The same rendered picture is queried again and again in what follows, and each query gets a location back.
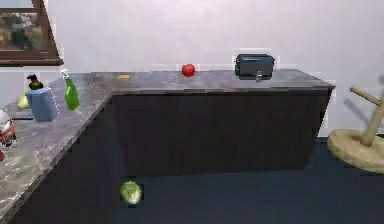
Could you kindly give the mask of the dark kitchen counter cabinet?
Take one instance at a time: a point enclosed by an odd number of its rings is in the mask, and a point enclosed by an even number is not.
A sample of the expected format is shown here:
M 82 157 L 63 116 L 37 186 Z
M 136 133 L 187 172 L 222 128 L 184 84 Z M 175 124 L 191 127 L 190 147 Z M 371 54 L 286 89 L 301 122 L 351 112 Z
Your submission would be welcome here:
M 296 69 L 268 80 L 230 71 L 77 74 L 69 110 L 19 121 L 0 162 L 0 224 L 110 224 L 128 178 L 304 167 L 333 90 Z

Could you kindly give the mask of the tan wooden stool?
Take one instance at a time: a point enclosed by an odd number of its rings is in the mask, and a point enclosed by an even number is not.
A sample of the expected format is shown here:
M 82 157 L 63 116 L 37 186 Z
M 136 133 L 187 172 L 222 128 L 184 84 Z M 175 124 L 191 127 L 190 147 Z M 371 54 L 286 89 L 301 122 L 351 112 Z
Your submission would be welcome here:
M 357 86 L 350 91 L 376 105 L 364 131 L 333 130 L 327 139 L 328 150 L 338 159 L 356 168 L 384 174 L 384 137 L 378 136 L 384 120 L 384 98 L 377 99 Z

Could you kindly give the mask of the blue box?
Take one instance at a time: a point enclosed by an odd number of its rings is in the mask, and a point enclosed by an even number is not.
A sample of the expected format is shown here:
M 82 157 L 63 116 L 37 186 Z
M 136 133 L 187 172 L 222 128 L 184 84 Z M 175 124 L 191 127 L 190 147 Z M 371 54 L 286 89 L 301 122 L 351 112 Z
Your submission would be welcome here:
M 59 112 L 50 87 L 29 90 L 25 95 L 37 122 L 52 122 L 57 118 Z

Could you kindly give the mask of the brown framed window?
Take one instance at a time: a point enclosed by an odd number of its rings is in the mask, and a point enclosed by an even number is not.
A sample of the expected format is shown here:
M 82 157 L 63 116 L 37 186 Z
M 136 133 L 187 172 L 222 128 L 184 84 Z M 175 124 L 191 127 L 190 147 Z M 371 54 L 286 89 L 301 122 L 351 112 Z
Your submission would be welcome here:
M 0 66 L 60 66 L 44 0 L 0 0 Z

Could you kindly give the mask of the green lettuce head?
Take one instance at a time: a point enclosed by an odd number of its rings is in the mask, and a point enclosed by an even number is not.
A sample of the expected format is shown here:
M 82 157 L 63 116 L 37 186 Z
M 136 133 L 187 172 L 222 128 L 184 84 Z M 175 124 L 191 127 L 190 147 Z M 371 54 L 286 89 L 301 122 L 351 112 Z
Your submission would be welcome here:
M 134 181 L 124 182 L 120 186 L 121 198 L 130 205 L 137 204 L 141 200 L 141 187 Z

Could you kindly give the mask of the pale yellow-green vegetable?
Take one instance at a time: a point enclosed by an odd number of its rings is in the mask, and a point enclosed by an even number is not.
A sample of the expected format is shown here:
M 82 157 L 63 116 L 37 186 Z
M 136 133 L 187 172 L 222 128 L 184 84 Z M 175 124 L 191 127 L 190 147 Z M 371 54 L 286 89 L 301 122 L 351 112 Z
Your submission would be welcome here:
M 17 107 L 19 109 L 28 109 L 29 108 L 29 102 L 26 97 L 26 90 L 24 90 L 18 97 L 17 100 Z

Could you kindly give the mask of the red tomato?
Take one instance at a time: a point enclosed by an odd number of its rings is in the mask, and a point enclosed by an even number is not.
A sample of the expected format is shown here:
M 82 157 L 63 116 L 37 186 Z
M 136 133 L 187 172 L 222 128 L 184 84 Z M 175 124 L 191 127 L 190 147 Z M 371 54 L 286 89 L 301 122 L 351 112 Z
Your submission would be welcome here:
M 192 77 L 195 73 L 195 66 L 193 64 L 184 64 L 181 72 L 185 77 Z

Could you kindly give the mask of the black soap dispenser bottle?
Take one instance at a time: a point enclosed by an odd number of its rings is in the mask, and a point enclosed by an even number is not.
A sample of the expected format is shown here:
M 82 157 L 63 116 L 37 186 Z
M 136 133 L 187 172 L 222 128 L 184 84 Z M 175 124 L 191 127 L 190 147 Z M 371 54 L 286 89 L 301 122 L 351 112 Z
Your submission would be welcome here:
M 44 87 L 43 83 L 38 80 L 35 74 L 28 75 L 27 79 L 30 80 L 29 88 L 31 90 L 37 90 Z

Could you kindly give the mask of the black toaster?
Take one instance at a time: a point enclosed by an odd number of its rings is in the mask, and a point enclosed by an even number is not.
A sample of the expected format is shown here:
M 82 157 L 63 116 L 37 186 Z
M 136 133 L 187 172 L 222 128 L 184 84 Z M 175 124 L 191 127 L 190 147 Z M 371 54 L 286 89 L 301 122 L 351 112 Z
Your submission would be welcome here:
M 270 80 L 274 64 L 275 58 L 268 54 L 239 54 L 235 59 L 235 75 L 256 82 Z

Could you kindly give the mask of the green spray bottle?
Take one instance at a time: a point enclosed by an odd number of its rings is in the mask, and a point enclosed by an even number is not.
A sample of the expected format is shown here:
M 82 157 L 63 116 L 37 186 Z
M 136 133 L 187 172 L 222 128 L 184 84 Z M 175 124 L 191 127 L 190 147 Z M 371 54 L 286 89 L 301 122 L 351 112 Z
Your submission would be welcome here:
M 62 78 L 66 84 L 64 98 L 67 103 L 67 107 L 69 110 L 75 110 L 80 105 L 76 86 L 74 85 L 66 69 L 62 69 L 60 73 L 62 74 Z

